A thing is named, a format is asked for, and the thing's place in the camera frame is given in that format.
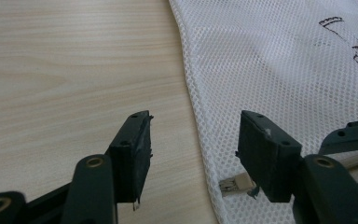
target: wooden table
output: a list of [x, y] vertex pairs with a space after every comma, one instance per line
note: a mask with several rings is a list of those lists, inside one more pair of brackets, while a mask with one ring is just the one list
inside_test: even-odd
[[0, 191], [28, 201], [150, 110], [154, 157], [120, 223], [216, 223], [168, 1], [0, 1]]

